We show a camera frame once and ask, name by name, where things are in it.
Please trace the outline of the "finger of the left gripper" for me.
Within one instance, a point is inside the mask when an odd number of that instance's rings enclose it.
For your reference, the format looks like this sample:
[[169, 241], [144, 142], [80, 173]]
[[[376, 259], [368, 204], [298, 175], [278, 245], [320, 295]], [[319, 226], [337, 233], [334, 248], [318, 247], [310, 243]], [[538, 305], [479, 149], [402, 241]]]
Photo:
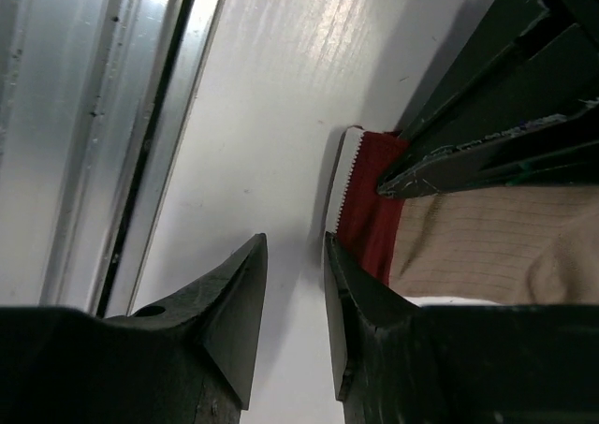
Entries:
[[434, 59], [399, 123], [404, 139], [463, 143], [598, 125], [598, 0], [493, 0], [455, 56]]
[[426, 197], [491, 187], [596, 186], [598, 102], [417, 155], [406, 152], [377, 181], [383, 197]]

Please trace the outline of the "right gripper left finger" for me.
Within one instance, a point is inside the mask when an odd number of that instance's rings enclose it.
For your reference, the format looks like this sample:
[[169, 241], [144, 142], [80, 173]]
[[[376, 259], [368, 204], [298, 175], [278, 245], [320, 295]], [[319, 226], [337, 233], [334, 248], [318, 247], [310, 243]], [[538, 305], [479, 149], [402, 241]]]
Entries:
[[1, 311], [5, 423], [236, 423], [249, 406], [267, 281], [254, 235], [130, 316]]

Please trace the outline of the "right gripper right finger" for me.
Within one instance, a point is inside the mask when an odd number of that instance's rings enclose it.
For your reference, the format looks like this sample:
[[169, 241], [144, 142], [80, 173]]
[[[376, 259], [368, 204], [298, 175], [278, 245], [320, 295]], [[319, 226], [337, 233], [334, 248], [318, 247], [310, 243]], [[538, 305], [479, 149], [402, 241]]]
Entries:
[[367, 273], [333, 234], [324, 281], [348, 423], [594, 423], [594, 306], [426, 306]]

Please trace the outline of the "brown sock red stripes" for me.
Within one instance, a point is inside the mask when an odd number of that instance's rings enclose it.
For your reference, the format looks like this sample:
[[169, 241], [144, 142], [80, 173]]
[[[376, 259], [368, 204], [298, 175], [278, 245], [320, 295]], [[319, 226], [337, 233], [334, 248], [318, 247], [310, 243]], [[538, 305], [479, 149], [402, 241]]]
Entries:
[[596, 188], [379, 196], [405, 147], [356, 126], [341, 140], [325, 229], [372, 277], [419, 305], [598, 301]]

